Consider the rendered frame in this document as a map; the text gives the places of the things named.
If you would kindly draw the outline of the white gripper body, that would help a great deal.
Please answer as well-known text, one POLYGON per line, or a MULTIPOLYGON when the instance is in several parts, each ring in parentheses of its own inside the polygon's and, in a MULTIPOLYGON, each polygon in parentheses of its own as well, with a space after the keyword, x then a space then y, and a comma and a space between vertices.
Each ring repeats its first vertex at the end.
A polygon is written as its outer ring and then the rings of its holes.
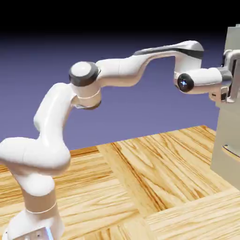
POLYGON ((223 67, 232 74, 232 83, 228 87, 227 93, 223 96, 223 101, 234 103, 238 98, 240 90, 240 50, 225 50, 223 55, 223 67))

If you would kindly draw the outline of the pale grey cabinet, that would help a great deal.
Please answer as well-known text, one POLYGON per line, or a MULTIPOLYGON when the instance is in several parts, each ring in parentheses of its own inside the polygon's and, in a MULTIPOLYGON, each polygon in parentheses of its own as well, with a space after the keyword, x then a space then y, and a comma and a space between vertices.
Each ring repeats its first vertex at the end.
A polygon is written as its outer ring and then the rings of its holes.
POLYGON ((234 80, 230 94, 219 107, 211 170, 240 191, 240 24, 228 27, 225 51, 238 50, 230 69, 234 80))

